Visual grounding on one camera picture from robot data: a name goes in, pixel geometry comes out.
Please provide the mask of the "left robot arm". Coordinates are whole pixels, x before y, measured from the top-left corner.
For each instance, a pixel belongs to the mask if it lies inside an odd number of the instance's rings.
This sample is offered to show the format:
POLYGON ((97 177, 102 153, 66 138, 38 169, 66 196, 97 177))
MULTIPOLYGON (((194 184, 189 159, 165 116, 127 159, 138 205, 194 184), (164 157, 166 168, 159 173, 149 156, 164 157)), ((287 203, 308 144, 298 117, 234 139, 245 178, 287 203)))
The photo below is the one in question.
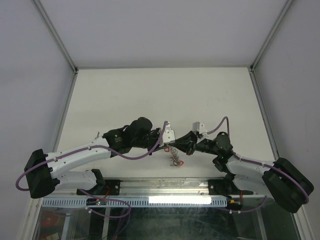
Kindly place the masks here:
POLYGON ((145 117, 134 120, 124 127, 112 129, 94 140, 73 149, 44 153, 42 149, 32 152, 22 177, 26 178, 30 197, 39 199, 58 189, 81 189, 91 194, 100 194, 105 188, 104 177, 98 169, 76 172, 80 166, 121 157, 136 161, 143 159, 165 145, 169 122, 153 128, 145 117))

